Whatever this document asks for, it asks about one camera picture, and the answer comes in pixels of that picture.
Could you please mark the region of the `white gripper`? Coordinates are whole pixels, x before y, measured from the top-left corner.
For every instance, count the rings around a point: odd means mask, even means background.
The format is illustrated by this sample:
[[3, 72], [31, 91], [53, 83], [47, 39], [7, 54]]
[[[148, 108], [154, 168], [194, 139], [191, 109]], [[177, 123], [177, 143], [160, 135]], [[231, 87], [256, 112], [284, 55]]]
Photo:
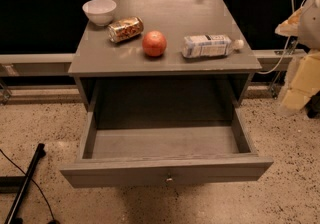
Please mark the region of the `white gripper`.
[[[320, 0], [306, 0], [291, 16], [279, 24], [275, 33], [281, 36], [298, 36], [300, 44], [320, 49]], [[306, 55], [298, 61], [293, 77], [281, 100], [282, 109], [301, 110], [320, 91], [320, 55]]]

